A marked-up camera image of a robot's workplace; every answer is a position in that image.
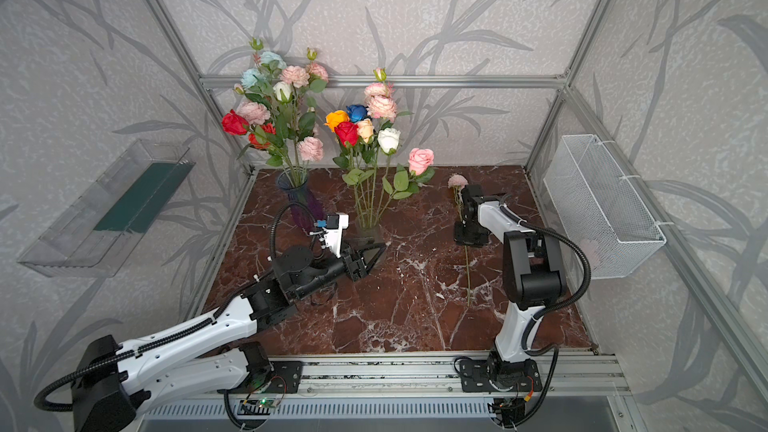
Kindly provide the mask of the clear frosted glass vase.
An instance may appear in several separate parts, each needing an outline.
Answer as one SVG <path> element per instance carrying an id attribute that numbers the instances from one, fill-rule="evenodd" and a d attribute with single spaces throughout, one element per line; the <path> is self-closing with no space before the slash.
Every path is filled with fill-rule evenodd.
<path id="1" fill-rule="evenodd" d="M 355 221 L 355 230 L 353 239 L 358 248 L 385 242 L 378 223 L 370 225 L 367 220 L 358 217 Z"/>

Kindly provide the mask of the blue rose stem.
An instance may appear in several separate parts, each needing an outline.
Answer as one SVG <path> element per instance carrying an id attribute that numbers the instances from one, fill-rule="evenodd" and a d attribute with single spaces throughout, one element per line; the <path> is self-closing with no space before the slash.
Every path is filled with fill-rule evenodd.
<path id="1" fill-rule="evenodd" d="M 355 127 L 358 136 L 370 136 L 373 132 L 373 125 L 368 115 L 368 109 L 360 104 L 353 104 L 347 107 L 347 113 L 350 121 L 349 130 Z"/>

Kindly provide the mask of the small pink flower stem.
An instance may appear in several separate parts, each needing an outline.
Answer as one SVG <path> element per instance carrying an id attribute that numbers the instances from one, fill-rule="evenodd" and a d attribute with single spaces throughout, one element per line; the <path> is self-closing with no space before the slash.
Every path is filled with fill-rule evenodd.
<path id="1" fill-rule="evenodd" d="M 323 142 L 319 138 L 319 127 L 314 124 L 311 129 L 298 130 L 291 148 L 293 162 L 290 167 L 290 178 L 293 186 L 305 182 L 308 176 L 308 165 L 319 162 L 324 157 Z"/>

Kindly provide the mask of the red rose stem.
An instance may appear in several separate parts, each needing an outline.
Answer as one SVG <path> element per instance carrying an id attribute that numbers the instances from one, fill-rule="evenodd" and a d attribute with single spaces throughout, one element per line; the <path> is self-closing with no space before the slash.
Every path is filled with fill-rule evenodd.
<path id="1" fill-rule="evenodd" d="M 287 167 L 289 165 L 288 149 L 273 123 L 256 124 L 250 127 L 248 134 L 250 145 L 266 152 L 266 164 L 270 167 Z"/>
<path id="2" fill-rule="evenodd" d="M 341 152 L 334 162 L 344 170 L 342 180 L 353 190 L 356 219 L 362 219 L 361 181 L 365 165 L 362 163 L 362 151 L 359 142 L 358 127 L 351 121 L 339 123 L 334 132 L 338 138 Z"/>
<path id="3" fill-rule="evenodd" d="M 226 133 L 233 136 L 244 136 L 247 139 L 246 144 L 241 148 L 237 155 L 238 159 L 243 158 L 250 150 L 257 150 L 250 145 L 248 139 L 250 127 L 256 124 L 249 124 L 244 117 L 236 113 L 234 110 L 231 110 L 227 115 L 223 117 L 222 128 Z"/>

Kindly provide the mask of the pale pink peony stem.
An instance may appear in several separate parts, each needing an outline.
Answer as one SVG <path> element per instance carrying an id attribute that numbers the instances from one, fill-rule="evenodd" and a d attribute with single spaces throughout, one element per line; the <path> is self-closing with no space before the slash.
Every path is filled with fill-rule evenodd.
<path id="1" fill-rule="evenodd" d="M 448 179 L 448 187 L 453 193 L 454 203 L 457 209 L 458 221 L 456 225 L 462 226 L 464 224 L 464 212 L 463 212 L 463 199 L 461 196 L 462 190 L 468 185 L 467 179 L 461 174 L 452 174 Z M 465 277 L 467 280 L 466 286 L 466 299 L 467 306 L 472 305 L 472 292 L 471 292 L 471 269 L 470 269 L 470 257 L 469 247 L 463 246 L 465 257 Z"/>

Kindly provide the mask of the pink carnation tall stem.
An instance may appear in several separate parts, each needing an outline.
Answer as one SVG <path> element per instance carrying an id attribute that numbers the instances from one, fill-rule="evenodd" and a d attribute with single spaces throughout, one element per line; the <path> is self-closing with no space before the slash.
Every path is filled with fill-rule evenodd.
<path id="1" fill-rule="evenodd" d="M 287 116 L 288 147 L 292 160 L 295 133 L 317 124 L 315 95 L 322 92 L 329 81 L 327 70 L 317 61 L 318 55 L 317 49 L 308 48 L 307 64 L 288 65 L 273 87 L 276 103 L 280 103 L 280 111 Z"/>

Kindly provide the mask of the striped pink peony stem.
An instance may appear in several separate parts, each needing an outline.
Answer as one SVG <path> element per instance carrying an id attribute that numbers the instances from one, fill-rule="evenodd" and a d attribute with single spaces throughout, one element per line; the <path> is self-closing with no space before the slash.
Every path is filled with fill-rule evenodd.
<path id="1" fill-rule="evenodd" d="M 370 205 L 371 217 L 373 219 L 377 207 L 382 186 L 380 184 L 382 174 L 384 173 L 386 158 L 381 152 L 377 137 L 382 129 L 394 127 L 398 115 L 398 106 L 394 98 L 392 85 L 387 81 L 386 71 L 384 69 L 374 70 L 375 81 L 367 86 L 364 91 L 364 105 L 368 109 L 368 115 L 374 126 L 372 152 L 372 173 Z"/>

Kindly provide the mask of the orange rose stem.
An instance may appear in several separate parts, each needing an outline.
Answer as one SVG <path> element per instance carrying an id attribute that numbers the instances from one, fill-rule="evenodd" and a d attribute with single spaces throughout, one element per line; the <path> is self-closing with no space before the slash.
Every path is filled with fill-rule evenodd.
<path id="1" fill-rule="evenodd" d="M 335 134 L 334 129 L 335 127 L 341 123 L 349 121 L 348 113 L 342 110 L 337 110 L 335 112 L 331 112 L 326 116 L 326 122 L 325 125 Z"/>

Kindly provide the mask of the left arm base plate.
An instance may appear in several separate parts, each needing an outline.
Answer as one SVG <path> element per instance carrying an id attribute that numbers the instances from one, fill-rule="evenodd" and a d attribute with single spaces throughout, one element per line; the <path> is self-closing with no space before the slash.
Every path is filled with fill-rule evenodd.
<path id="1" fill-rule="evenodd" d="M 301 361 L 275 361 L 257 372 L 250 372 L 246 379 L 230 394 L 296 394 L 303 372 Z"/>

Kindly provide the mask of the pink rose stem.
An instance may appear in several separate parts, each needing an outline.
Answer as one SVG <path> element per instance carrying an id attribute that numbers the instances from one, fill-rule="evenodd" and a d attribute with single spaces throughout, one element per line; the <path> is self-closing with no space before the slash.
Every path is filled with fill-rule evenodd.
<path id="1" fill-rule="evenodd" d="M 381 194 L 374 212 L 377 225 L 393 202 L 415 196 L 435 174 L 435 155 L 431 149 L 414 148 L 410 151 L 407 165 L 397 165 L 393 173 L 388 169 L 382 174 Z"/>

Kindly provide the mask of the peach rose stem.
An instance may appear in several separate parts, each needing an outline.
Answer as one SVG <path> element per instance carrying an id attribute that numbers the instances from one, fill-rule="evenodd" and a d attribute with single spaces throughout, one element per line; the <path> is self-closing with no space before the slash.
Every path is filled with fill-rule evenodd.
<path id="1" fill-rule="evenodd" d="M 360 146 L 360 166 L 367 173 L 372 171 L 372 142 L 374 135 L 374 126 L 370 118 L 363 119 L 357 123 Z M 371 205 L 370 205 L 371 177 L 368 176 L 360 182 L 360 219 L 362 227 L 369 229 L 372 227 Z"/>

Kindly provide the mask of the purple glass vase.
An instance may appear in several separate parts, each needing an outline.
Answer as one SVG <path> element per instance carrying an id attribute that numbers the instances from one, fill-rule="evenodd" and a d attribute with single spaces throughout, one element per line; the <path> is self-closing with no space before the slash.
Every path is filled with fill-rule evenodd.
<path id="1" fill-rule="evenodd" d="M 282 172 L 277 178 L 277 186 L 287 195 L 289 202 L 303 204 L 310 211 L 307 214 L 299 206 L 289 208 L 295 225 L 301 230 L 311 232 L 316 221 L 325 218 L 323 205 L 310 189 L 308 179 L 305 179 L 300 185 L 294 186 L 289 173 Z"/>

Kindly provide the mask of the white rose stem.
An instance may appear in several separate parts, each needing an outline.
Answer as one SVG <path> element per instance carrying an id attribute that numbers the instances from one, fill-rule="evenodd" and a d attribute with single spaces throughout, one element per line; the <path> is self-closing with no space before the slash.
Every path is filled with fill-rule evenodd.
<path id="1" fill-rule="evenodd" d="M 388 179 L 389 169 L 391 167 L 392 156 L 398 151 L 400 144 L 401 132 L 394 127 L 382 129 L 377 137 L 378 145 L 381 152 L 385 155 L 386 164 L 384 173 L 381 177 L 382 192 L 379 199 L 379 204 L 376 207 L 372 224 L 378 225 L 386 207 L 391 200 L 391 194 L 393 193 L 393 186 Z"/>

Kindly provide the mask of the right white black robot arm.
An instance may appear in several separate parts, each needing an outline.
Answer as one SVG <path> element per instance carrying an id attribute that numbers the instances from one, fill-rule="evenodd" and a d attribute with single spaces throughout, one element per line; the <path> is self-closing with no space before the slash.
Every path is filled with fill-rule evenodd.
<path id="1" fill-rule="evenodd" d="M 591 266 L 584 251 L 565 235 L 538 226 L 506 204 L 505 197 L 483 193 L 478 185 L 452 187 L 459 219 L 454 240 L 465 247 L 483 247 L 492 236 L 502 245 L 502 282 L 509 301 L 501 331 L 494 339 L 485 370 L 473 363 L 467 373 L 472 380 L 466 391 L 537 392 L 541 384 L 535 359 L 549 352 L 556 363 L 560 346 L 547 344 L 538 349 L 534 339 L 543 318 L 574 305 L 585 295 L 591 282 Z M 584 277 L 579 288 L 567 296 L 567 281 L 561 247 L 566 246 L 581 262 Z"/>

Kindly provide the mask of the light blue flower stem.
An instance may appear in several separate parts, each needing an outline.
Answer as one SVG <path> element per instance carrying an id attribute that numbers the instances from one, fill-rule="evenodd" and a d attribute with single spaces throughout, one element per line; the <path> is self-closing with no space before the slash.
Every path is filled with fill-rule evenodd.
<path id="1" fill-rule="evenodd" d="M 276 99 L 273 87 L 287 64 L 281 55 L 266 50 L 261 39 L 251 38 L 249 46 L 252 50 L 253 65 L 242 73 L 235 91 L 251 102 L 274 105 Z"/>

